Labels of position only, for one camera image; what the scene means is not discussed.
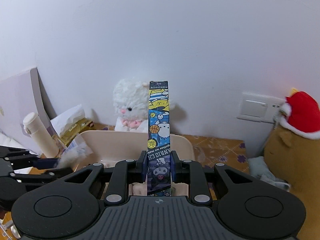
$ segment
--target screw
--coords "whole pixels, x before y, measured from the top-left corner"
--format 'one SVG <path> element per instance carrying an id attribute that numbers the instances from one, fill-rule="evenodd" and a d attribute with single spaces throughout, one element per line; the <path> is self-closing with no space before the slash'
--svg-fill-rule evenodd
<path id="1" fill-rule="evenodd" d="M 106 201 L 109 201 L 112 203 L 119 202 L 121 199 L 122 199 L 122 197 L 118 194 L 111 194 L 106 197 Z"/>
<path id="2" fill-rule="evenodd" d="M 207 195 L 196 195 L 195 196 L 195 201 L 199 202 L 199 203 L 205 203 L 208 202 L 210 200 L 210 197 Z"/>

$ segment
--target white plush toy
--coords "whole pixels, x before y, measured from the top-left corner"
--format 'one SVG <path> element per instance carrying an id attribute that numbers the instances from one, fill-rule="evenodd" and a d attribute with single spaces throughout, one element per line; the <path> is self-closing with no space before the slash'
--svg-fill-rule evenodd
<path id="1" fill-rule="evenodd" d="M 115 131 L 148 132 L 149 84 L 120 80 L 113 90 L 113 105 L 119 115 Z"/>

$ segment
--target brown plush toy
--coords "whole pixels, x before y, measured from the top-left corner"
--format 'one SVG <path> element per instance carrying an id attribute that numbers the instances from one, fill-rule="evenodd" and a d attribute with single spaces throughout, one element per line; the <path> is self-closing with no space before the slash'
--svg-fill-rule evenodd
<path id="1" fill-rule="evenodd" d="M 286 117 L 273 130 L 264 149 L 270 171 L 292 185 L 307 217 L 298 238 L 320 239 L 320 110 L 305 92 L 296 92 L 282 107 Z"/>

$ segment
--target cartoon character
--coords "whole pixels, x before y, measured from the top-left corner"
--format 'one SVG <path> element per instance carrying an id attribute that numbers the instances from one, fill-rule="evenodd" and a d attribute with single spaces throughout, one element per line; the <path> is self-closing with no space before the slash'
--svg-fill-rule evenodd
<path id="1" fill-rule="evenodd" d="M 156 99 L 151 101 L 152 105 L 149 105 L 149 109 L 155 109 L 157 110 L 165 110 L 168 111 L 169 109 L 169 100 L 168 99 Z"/>
<path id="2" fill-rule="evenodd" d="M 156 124 L 169 123 L 169 113 L 168 112 L 165 112 L 163 114 L 158 114 L 157 118 L 158 118 L 158 120 L 156 121 Z"/>
<path id="3" fill-rule="evenodd" d="M 150 92 L 150 101 L 154 101 L 156 99 L 168 99 L 169 92 L 164 89 L 151 90 Z"/>
<path id="4" fill-rule="evenodd" d="M 170 183 L 170 164 L 161 162 L 151 174 L 151 187 L 154 188 L 159 184 Z"/>
<path id="5" fill-rule="evenodd" d="M 157 164 L 157 166 L 165 164 L 165 159 L 164 158 L 157 159 L 157 163 L 156 164 Z"/>
<path id="6" fill-rule="evenodd" d="M 158 124 L 160 130 L 158 132 L 158 136 L 167 138 L 170 136 L 170 124 L 168 123 L 160 123 Z"/>
<path id="7" fill-rule="evenodd" d="M 165 192 L 165 191 L 160 191 L 156 193 L 156 196 L 158 197 L 169 197 L 170 193 L 169 192 Z"/>

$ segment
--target light switch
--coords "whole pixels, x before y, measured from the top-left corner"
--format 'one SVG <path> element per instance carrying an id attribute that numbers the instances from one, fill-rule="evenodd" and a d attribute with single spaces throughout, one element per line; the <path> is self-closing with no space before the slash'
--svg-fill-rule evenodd
<path id="1" fill-rule="evenodd" d="M 239 106 L 239 119 L 274 122 L 274 116 L 278 113 L 284 99 L 252 93 L 242 93 Z"/>
<path id="2" fill-rule="evenodd" d="M 255 117 L 263 117 L 267 110 L 267 104 L 260 101 L 243 99 L 241 113 Z"/>

